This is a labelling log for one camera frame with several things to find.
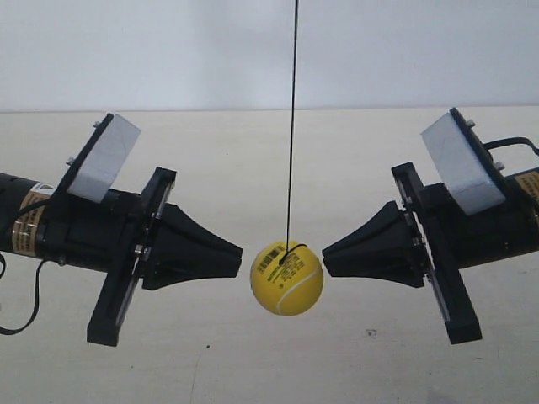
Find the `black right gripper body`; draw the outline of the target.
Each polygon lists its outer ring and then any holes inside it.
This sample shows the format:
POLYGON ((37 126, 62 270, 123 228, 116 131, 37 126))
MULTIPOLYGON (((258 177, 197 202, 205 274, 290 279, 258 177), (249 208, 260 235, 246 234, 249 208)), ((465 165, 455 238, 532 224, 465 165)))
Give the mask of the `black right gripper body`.
POLYGON ((467 214, 443 183, 425 185, 414 165, 392 175, 406 210, 424 230, 430 257, 427 274, 452 344, 483 338, 460 270, 514 257, 522 252, 522 204, 513 198, 467 214))

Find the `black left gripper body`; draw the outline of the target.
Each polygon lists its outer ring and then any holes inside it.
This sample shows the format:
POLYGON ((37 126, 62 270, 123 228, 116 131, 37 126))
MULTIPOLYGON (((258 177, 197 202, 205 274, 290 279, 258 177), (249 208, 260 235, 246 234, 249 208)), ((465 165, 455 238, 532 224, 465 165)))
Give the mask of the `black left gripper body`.
POLYGON ((174 171, 158 167, 139 194, 110 189, 97 203, 56 191, 46 206, 38 248, 43 258, 105 275, 87 325, 88 343, 119 342, 141 262, 175 179, 174 171))

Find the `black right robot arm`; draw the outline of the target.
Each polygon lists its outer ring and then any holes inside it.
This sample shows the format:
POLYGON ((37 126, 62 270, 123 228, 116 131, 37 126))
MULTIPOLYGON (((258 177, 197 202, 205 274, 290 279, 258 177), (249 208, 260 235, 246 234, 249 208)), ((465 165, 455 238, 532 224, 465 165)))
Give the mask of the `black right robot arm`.
POLYGON ((363 226, 322 251, 335 278, 367 278, 421 288, 429 282, 450 343, 482 339, 461 276, 464 268, 538 249, 538 203, 507 177, 504 203, 467 215, 443 183, 425 185, 414 165, 392 168, 402 197, 389 201, 363 226))

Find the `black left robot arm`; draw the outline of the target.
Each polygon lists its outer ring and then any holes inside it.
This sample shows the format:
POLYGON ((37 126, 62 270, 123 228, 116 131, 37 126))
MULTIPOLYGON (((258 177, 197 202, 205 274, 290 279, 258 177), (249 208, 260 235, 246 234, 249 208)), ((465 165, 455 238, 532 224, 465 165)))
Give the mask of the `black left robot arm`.
POLYGON ((168 202, 176 173, 155 169, 141 193, 93 202, 27 178, 1 176, 1 252, 106 275, 86 335, 114 347, 137 285, 159 290, 237 276, 242 248, 168 202))

